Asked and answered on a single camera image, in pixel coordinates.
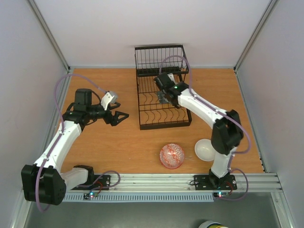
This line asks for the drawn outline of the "black wire dish rack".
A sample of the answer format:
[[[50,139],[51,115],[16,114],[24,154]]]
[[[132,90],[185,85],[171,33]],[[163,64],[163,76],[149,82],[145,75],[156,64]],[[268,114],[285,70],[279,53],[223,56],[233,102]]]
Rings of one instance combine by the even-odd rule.
[[[186,58],[183,45],[139,46],[134,51],[140,130],[190,126],[190,111],[174,107],[154,81],[160,70],[172,73],[177,83],[185,80],[189,70],[180,58]]]

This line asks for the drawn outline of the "red bowl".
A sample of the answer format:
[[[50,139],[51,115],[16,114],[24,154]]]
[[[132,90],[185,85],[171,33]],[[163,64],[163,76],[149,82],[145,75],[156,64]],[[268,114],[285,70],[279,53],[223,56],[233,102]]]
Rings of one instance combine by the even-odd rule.
[[[177,169],[184,161],[185,152],[179,145],[169,143],[162,147],[159,158],[165,168]]]

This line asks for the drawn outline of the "mint green ceramic bowl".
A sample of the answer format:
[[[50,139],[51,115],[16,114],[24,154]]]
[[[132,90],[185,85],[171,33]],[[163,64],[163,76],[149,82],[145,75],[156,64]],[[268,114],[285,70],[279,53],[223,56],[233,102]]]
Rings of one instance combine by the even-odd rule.
[[[156,94],[157,94],[157,97],[158,97],[158,100],[159,100],[160,104],[167,104],[168,103],[168,101],[164,97],[164,94],[163,94],[162,91],[158,91]]]

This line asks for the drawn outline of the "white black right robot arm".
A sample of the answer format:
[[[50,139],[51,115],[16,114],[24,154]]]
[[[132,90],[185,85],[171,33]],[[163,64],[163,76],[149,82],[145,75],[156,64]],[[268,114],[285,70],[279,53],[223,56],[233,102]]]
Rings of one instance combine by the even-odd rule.
[[[198,158],[213,163],[208,174],[209,184],[213,189],[221,188],[230,175],[232,155],[244,137],[238,113],[218,108],[188,84],[176,83],[172,74],[161,73],[154,82],[173,106],[190,110],[211,128],[211,139],[197,141],[194,150]]]

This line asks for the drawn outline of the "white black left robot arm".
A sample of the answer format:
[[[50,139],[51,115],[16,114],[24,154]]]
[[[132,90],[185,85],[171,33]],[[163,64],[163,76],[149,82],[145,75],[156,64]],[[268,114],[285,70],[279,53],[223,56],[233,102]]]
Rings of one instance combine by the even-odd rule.
[[[21,179],[25,200],[38,205],[59,205],[66,192],[76,187],[91,189],[98,178],[94,169],[87,165],[76,165],[72,170],[62,173],[62,164],[75,140],[84,128],[102,119],[106,124],[117,126],[128,118],[128,114],[113,109],[120,106],[118,95],[107,91],[99,98],[99,103],[92,103],[94,91],[81,88],[76,90],[75,99],[62,115],[63,122],[54,138],[32,165],[25,165],[21,170]]]

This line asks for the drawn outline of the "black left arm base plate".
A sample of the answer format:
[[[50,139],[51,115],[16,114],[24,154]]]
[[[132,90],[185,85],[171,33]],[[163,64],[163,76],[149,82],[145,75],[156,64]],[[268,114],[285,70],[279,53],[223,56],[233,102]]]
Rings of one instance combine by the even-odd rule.
[[[94,188],[100,189],[101,185],[103,186],[103,190],[109,190],[110,184],[111,184],[111,176],[103,175],[94,184],[91,184],[89,187],[76,186],[72,190],[91,190]]]

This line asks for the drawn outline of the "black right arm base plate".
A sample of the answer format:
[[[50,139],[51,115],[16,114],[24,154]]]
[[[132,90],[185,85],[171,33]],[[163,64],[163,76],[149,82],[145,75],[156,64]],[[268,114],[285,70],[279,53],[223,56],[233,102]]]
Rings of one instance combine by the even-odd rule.
[[[213,175],[194,175],[193,181],[195,190],[237,190],[236,179],[234,175],[227,174],[223,178]]]

